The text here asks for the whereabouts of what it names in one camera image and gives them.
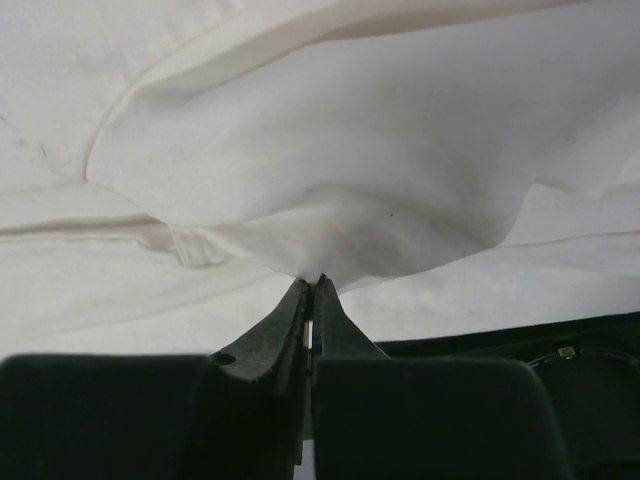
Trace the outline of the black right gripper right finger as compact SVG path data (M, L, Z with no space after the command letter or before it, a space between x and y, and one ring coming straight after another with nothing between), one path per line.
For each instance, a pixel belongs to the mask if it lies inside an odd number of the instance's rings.
M319 479L569 479L551 400L526 364L394 359L314 288L311 413Z

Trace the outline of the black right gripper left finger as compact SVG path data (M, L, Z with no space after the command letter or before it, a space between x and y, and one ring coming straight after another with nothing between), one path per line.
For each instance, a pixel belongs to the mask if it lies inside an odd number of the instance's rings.
M5 479L290 479L312 292L209 355L20 354L1 364Z

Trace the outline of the cream white t-shirt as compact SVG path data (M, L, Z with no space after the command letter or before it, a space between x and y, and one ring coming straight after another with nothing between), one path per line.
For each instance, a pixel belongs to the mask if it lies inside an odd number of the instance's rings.
M635 1L5 1L1 353L639 307Z

